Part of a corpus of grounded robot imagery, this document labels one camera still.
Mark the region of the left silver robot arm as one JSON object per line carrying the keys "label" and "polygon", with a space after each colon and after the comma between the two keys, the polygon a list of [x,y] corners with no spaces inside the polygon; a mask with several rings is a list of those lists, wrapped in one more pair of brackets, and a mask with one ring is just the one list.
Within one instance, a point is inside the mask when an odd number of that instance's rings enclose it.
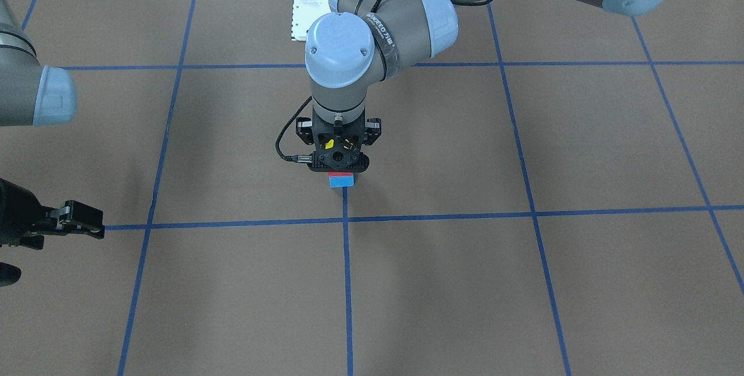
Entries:
{"label": "left silver robot arm", "polygon": [[[367,88],[396,77],[454,44],[457,7],[491,0],[328,0],[329,12],[306,32],[305,65],[320,121],[362,119]],[[639,16],[664,0],[573,0]]]}

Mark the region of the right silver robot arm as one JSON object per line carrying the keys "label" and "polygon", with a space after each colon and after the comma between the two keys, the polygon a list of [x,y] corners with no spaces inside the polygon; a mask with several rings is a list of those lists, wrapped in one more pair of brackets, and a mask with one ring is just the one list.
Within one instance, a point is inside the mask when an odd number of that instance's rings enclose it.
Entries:
{"label": "right silver robot arm", "polygon": [[[77,111],[77,90],[71,74],[43,66],[22,31],[7,0],[1,0],[1,125],[51,126],[70,122]],[[103,212],[74,199],[61,207],[40,204],[31,191],[1,181],[2,245],[34,250],[46,235],[105,236]]]}

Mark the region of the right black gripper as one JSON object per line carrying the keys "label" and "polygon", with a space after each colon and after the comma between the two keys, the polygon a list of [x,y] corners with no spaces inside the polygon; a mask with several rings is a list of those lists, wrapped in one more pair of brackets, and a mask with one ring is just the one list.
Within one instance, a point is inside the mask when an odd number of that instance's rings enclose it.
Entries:
{"label": "right black gripper", "polygon": [[88,235],[96,240],[105,237],[103,211],[69,199],[58,209],[40,204],[35,195],[8,180],[1,180],[1,244],[30,249],[44,247],[44,235],[32,230],[48,218],[51,235]]}

